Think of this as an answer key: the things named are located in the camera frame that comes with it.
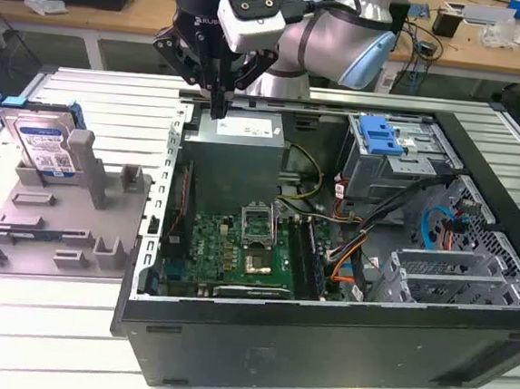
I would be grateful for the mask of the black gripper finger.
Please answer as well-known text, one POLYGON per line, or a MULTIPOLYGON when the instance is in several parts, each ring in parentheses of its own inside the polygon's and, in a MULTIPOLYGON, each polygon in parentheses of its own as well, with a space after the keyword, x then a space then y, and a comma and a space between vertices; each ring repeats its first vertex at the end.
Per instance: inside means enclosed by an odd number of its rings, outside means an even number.
POLYGON ((192 44, 186 46, 191 53, 184 50, 182 40, 178 28, 173 25, 156 36, 153 47, 186 83, 199 85, 201 94, 210 103, 212 119, 218 120, 221 109, 220 77, 215 58, 211 56, 209 35, 203 28, 193 30, 192 44))
POLYGON ((245 90, 278 60, 277 51, 258 50, 253 54, 230 53, 223 60, 219 119, 226 116, 235 89, 245 90))

